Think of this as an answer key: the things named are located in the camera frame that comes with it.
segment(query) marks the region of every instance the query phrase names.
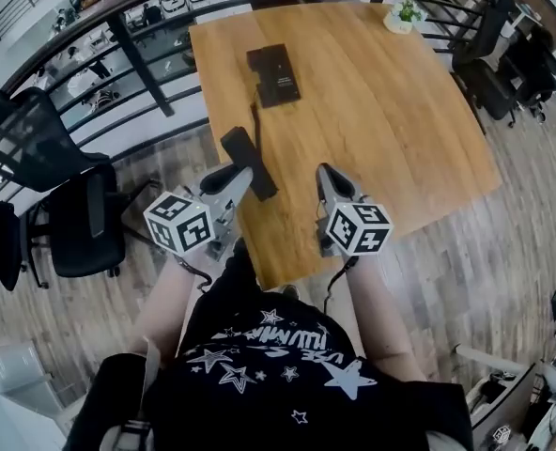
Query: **shoe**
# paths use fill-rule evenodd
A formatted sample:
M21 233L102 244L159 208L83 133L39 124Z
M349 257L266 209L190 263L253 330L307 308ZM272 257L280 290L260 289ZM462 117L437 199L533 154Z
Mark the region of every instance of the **shoe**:
M296 301L301 300L301 295L299 293L299 290L297 289L297 286L294 286L292 284L286 284L286 286L280 289L280 292L291 299L295 299Z

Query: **cube with fiducial markers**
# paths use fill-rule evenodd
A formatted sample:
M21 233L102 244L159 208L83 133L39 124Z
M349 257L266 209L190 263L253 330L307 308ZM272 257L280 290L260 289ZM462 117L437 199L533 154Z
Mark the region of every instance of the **cube with fiducial markers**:
M202 202L164 192L144 215L155 243L177 256L215 239L209 206Z
M332 210L326 232L344 254L365 256L378 254L393 228L381 205L339 202Z

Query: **person's right arm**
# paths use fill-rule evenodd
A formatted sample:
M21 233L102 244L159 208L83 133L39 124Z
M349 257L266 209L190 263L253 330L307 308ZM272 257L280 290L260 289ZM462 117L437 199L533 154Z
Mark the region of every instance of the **person's right arm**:
M366 357L401 381L426 381L413 355L406 326L375 256L360 257L347 271L355 317Z

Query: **forearm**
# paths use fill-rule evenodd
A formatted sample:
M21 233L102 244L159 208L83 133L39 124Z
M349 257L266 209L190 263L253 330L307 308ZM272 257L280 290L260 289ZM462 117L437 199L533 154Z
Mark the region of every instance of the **forearm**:
M199 258L196 253L188 261L197 267ZM176 356L193 282L194 275L168 255L157 283L134 322L131 352L146 354L147 343L143 339L146 337L159 349L162 361L169 362Z
M360 257L347 271L347 282L367 358L398 379L423 380L408 330L382 280L378 259Z

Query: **black t-shirt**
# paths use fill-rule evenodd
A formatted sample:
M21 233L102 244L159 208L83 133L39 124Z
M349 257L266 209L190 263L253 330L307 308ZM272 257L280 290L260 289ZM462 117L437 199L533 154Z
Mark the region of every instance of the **black t-shirt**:
M99 449L139 410L145 358L106 359L66 449ZM472 448L459 385L401 382L356 357L314 307L264 293L160 371L143 404L158 451L185 444L278 447L365 443L428 449L435 431Z

